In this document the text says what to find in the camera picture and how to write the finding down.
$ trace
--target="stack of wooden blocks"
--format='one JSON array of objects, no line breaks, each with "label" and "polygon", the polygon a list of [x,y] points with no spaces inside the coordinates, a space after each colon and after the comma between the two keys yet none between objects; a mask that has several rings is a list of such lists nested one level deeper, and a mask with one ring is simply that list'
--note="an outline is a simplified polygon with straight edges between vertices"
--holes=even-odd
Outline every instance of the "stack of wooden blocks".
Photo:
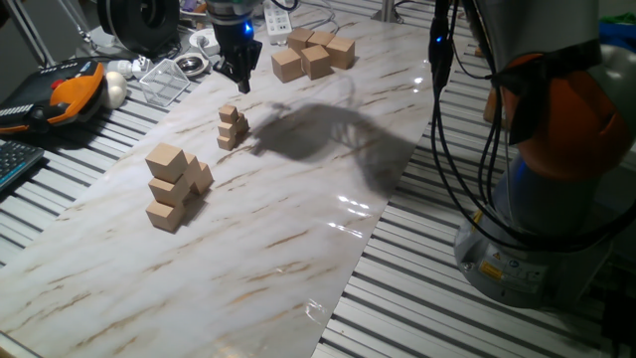
[{"label": "stack of wooden blocks", "polygon": [[226,104],[219,110],[221,123],[219,124],[219,147],[232,150],[237,144],[237,135],[243,135],[249,130],[249,123],[243,113],[233,105]]},{"label": "stack of wooden blocks", "polygon": [[184,216],[183,204],[188,193],[201,195],[212,185],[210,167],[182,149],[160,143],[146,157],[154,176],[148,183],[155,200],[146,209],[152,225],[174,232]]},{"label": "stack of wooden blocks", "polygon": [[288,83],[306,74],[310,80],[347,70],[356,57],[356,42],[324,31],[295,29],[287,37],[289,49],[271,56],[274,74]]}]

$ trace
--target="yellow warning label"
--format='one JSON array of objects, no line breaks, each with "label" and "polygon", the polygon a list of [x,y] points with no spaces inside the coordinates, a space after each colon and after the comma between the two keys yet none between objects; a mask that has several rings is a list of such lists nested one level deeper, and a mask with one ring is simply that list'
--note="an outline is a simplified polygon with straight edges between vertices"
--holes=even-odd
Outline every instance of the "yellow warning label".
[{"label": "yellow warning label", "polygon": [[495,268],[494,266],[488,264],[488,262],[483,262],[481,263],[481,266],[479,267],[479,270],[482,271],[484,274],[486,274],[487,276],[495,279],[495,280],[500,280],[501,276],[502,276],[502,271],[498,268]]},{"label": "yellow warning label", "polygon": [[[481,212],[481,210],[478,210],[477,213],[475,213],[475,216],[473,216],[473,221],[475,222],[475,224],[479,224],[479,222],[481,221],[481,217],[484,215],[484,213]],[[472,227],[470,228],[470,232],[474,233],[475,231],[477,231],[477,228]]]}]

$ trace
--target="keyboard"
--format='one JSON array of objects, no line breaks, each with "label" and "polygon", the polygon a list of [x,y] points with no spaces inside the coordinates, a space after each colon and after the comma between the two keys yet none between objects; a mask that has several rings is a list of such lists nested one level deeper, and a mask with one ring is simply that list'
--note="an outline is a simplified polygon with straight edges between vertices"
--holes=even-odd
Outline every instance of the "keyboard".
[{"label": "keyboard", "polygon": [[44,149],[15,140],[2,144],[0,146],[0,192],[37,163],[43,155]]}]

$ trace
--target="clear plastic container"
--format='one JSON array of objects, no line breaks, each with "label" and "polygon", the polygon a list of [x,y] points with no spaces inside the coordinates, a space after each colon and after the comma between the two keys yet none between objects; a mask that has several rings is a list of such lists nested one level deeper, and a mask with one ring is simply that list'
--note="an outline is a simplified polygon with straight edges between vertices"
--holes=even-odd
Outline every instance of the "clear plastic container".
[{"label": "clear plastic container", "polygon": [[139,81],[148,103],[166,106],[170,104],[190,81],[172,60],[164,60]]}]

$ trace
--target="white marble sheet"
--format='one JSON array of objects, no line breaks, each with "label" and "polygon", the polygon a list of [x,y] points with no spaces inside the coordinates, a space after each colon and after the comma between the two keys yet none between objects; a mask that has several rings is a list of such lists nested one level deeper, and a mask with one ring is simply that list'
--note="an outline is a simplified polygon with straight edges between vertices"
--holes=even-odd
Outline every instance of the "white marble sheet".
[{"label": "white marble sheet", "polygon": [[[249,94],[212,75],[168,114],[0,270],[0,330],[45,357],[309,357],[431,110],[425,30],[337,21],[352,69],[283,85],[264,44]],[[227,102],[252,127],[232,152]],[[159,142],[216,179],[174,235],[144,211]]]}]

